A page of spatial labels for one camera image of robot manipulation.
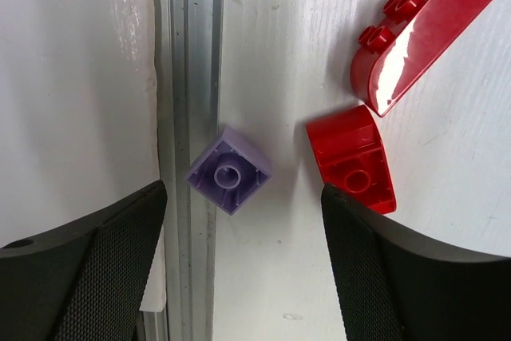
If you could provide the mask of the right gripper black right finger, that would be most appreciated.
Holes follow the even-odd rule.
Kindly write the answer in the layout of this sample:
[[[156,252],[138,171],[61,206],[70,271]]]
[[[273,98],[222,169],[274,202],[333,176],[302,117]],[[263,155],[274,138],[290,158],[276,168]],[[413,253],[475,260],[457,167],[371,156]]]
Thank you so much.
[[[321,207],[349,340],[509,339],[509,258],[425,236],[332,184]]]

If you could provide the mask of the red lego brick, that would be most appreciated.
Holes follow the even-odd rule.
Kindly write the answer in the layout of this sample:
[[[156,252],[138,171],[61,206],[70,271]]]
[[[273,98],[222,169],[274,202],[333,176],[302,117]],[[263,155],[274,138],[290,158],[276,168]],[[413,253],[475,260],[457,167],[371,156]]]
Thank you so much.
[[[310,121],[306,131],[325,184],[333,184],[379,214],[396,210],[386,151],[366,106]]]
[[[359,36],[351,87],[384,117],[493,0],[387,0]]]

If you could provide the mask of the lavender small lego brick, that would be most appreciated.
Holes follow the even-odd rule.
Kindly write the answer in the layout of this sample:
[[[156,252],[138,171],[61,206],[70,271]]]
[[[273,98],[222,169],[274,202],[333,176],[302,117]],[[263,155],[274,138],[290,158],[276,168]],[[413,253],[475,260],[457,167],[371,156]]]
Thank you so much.
[[[184,178],[228,215],[234,215],[271,178],[269,158],[226,125],[192,162]]]

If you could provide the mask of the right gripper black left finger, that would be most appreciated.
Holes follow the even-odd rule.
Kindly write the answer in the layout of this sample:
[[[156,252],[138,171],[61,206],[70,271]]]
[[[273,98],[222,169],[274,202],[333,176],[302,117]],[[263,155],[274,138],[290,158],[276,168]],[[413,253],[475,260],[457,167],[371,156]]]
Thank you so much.
[[[157,180],[1,249],[3,340],[130,340],[167,204]]]

